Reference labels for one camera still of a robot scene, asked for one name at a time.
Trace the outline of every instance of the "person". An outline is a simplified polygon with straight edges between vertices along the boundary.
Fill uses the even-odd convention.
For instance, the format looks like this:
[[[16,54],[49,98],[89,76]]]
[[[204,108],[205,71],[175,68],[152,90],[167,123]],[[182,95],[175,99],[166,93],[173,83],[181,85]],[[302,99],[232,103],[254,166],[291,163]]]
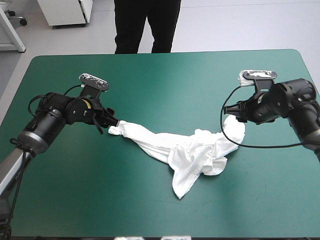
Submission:
[[[181,0],[114,0],[115,54],[136,54],[148,20],[152,53],[170,53]]]

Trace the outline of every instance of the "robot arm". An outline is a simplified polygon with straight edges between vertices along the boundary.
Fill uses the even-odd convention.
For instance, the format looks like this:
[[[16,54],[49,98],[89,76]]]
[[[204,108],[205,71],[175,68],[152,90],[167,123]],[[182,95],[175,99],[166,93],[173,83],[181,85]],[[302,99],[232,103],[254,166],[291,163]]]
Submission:
[[[10,238],[12,208],[18,194],[16,192],[12,208],[9,195],[16,183],[19,186],[23,171],[31,159],[45,152],[65,125],[76,122],[95,125],[100,134],[103,134],[102,128],[118,125],[119,121],[114,118],[115,111],[104,108],[99,99],[100,94],[108,90],[108,83],[87,73],[79,78],[83,83],[81,85],[83,90],[78,97],[50,92],[36,96],[30,101],[31,104],[36,99],[40,99],[35,114],[31,113],[29,104],[28,110],[33,115],[33,119],[20,132],[18,138],[11,141],[17,146],[0,163],[0,236],[2,235],[2,239]]]
[[[288,119],[301,143],[320,159],[320,106],[315,86],[303,79],[274,83],[274,71],[244,70],[240,73],[242,86],[254,86],[248,100],[225,106],[224,114],[235,115],[239,122],[272,123],[276,118]]]

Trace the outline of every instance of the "table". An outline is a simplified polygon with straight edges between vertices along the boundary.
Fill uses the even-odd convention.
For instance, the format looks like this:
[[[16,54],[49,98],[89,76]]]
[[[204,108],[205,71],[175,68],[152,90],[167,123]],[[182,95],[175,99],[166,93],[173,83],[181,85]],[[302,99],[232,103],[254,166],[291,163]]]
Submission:
[[[225,98],[244,69],[273,70],[276,82],[311,81],[292,49],[132,55],[61,55],[34,58],[0,126],[0,158],[12,150],[31,119],[29,100],[64,93],[89,73],[107,80],[101,95],[119,119],[155,133],[192,135],[197,128],[220,132]],[[253,87],[229,101],[245,100]],[[70,92],[77,96],[79,89]],[[172,190],[173,171],[135,143],[95,126],[66,126],[47,152],[30,164],[20,189],[15,236],[192,237],[320,236],[320,164],[313,152],[239,150],[227,156],[224,172],[200,176],[182,200]],[[286,119],[246,124],[243,143],[298,142]]]

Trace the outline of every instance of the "white cloth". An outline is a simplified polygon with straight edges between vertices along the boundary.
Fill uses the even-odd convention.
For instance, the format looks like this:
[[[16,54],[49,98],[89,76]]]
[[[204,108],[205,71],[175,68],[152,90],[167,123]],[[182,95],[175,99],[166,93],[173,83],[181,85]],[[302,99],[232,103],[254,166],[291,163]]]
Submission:
[[[245,125],[238,122],[235,116],[226,118],[223,129],[233,141],[243,141]],[[109,128],[109,134],[129,138],[151,157],[169,164],[174,170],[172,187],[179,199],[190,190],[201,173],[209,176],[220,174],[227,164],[224,156],[238,148],[222,132],[211,133],[200,129],[196,129],[191,136],[155,134],[141,125],[120,121],[117,127]]]

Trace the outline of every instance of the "floor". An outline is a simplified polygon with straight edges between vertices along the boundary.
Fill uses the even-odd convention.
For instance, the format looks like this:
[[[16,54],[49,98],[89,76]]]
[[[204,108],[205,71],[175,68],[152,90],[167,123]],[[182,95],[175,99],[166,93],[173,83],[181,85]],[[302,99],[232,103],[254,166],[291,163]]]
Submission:
[[[52,29],[36,0],[16,0],[27,26],[13,22],[25,53],[0,52],[0,123],[33,57],[113,54],[113,0],[94,0],[84,28]],[[182,0],[172,52],[296,49],[320,87],[320,0]],[[148,24],[139,53],[151,51]]]

